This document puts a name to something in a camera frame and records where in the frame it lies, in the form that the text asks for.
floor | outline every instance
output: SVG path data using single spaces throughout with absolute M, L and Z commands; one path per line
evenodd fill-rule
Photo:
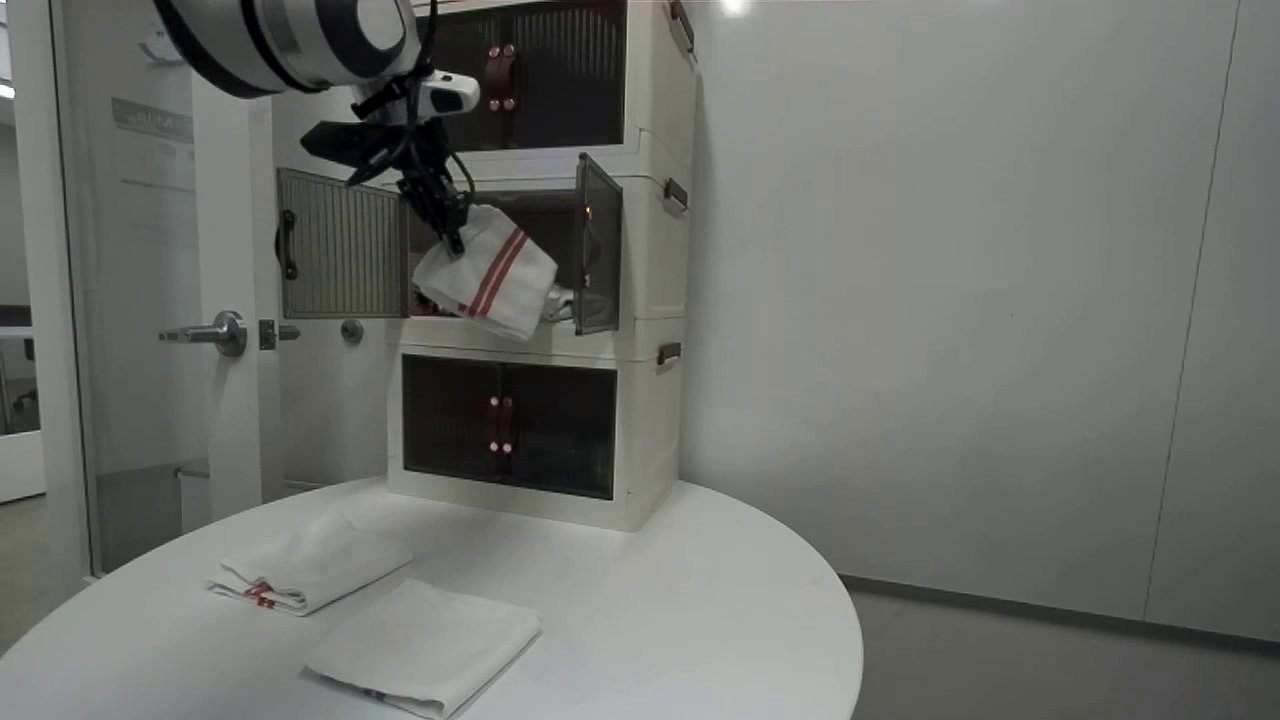
M 0 655 L 46 614 L 43 502 L 0 504 Z
M 857 589 L 857 720 L 1277 720 L 1280 647 Z

